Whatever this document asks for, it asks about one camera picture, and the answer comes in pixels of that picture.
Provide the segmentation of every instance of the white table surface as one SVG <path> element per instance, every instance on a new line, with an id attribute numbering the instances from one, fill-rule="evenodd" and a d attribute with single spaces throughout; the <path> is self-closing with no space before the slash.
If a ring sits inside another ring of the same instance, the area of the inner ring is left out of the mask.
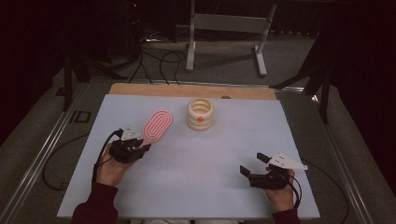
<path id="1" fill-rule="evenodd" d="M 250 219 L 271 217 L 271 204 L 261 189 L 249 186 L 239 165 L 265 174 L 269 157 L 300 157 L 279 101 L 210 99 L 214 123 L 197 132 L 187 125 L 191 97 L 107 95 L 73 174 L 58 217 L 71 217 L 91 192 L 92 167 L 107 137 L 131 124 L 141 130 L 157 110 L 174 121 L 118 185 L 119 217 L 160 219 Z M 306 174 L 296 170 L 303 188 L 299 217 L 319 217 Z"/>

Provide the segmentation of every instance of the sleeve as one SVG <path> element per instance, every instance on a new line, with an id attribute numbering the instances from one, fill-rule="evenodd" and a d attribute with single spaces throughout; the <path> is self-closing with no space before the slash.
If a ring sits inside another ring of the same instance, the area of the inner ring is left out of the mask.
<path id="1" fill-rule="evenodd" d="M 283 212 L 273 213 L 275 224 L 300 224 L 297 209 L 290 209 Z"/>
<path id="2" fill-rule="evenodd" d="M 119 212 L 114 207 L 114 199 L 119 190 L 108 185 L 94 183 L 87 202 L 79 204 L 72 217 L 72 224 L 117 223 Z"/>

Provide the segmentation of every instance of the human hand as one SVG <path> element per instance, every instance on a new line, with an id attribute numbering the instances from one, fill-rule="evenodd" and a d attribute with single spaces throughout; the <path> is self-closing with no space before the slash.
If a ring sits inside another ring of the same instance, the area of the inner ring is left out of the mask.
<path id="1" fill-rule="evenodd" d="M 289 169 L 289 182 L 293 183 L 293 177 L 295 175 L 294 171 Z M 265 193 L 273 204 L 275 210 L 277 212 L 282 212 L 286 210 L 290 210 L 294 208 L 293 205 L 293 189 L 290 185 L 287 185 L 283 189 L 265 189 Z"/>
<path id="2" fill-rule="evenodd" d="M 125 172 L 134 164 L 122 163 L 114 160 L 108 153 L 111 144 L 107 145 L 106 152 L 102 156 L 96 174 L 96 183 L 116 187 L 122 180 Z"/>

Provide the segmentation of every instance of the white container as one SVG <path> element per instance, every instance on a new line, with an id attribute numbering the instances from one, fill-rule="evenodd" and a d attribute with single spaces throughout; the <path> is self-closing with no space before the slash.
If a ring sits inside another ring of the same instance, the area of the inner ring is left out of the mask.
<path id="1" fill-rule="evenodd" d="M 213 123 L 213 104 L 204 99 L 193 99 L 187 106 L 187 124 L 195 131 L 204 131 Z"/>

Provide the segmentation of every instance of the dark background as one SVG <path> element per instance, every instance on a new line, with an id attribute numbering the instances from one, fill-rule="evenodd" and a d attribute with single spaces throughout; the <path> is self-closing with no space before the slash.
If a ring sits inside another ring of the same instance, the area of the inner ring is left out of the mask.
<path id="1" fill-rule="evenodd" d="M 190 1 L 150 0 L 146 7 L 131 9 L 132 12 L 125 7 L 126 2 L 14 0 L 2 3 L 0 144 L 51 86 L 53 76 L 63 67 L 66 43 L 83 46 L 80 49 L 95 60 L 110 62 L 111 55 L 124 52 L 135 17 L 142 16 L 153 27 L 164 28 L 163 32 L 175 41 L 175 24 L 189 23 Z M 214 13 L 216 1 L 198 2 L 197 12 Z M 337 48 L 332 58 L 332 84 L 338 88 L 395 192 L 396 183 L 390 177 L 395 170 L 392 164 L 396 154 L 393 128 L 396 10 L 392 1 L 358 1 L 347 6 L 346 3 L 352 1 L 332 4 L 284 1 L 276 10 L 272 30 L 277 35 L 292 32 L 312 36 L 321 31 L 304 66 L 320 63 L 321 58 L 328 56 L 329 49 Z M 269 3 L 263 1 L 221 1 L 217 13 L 265 17 L 267 8 Z"/>

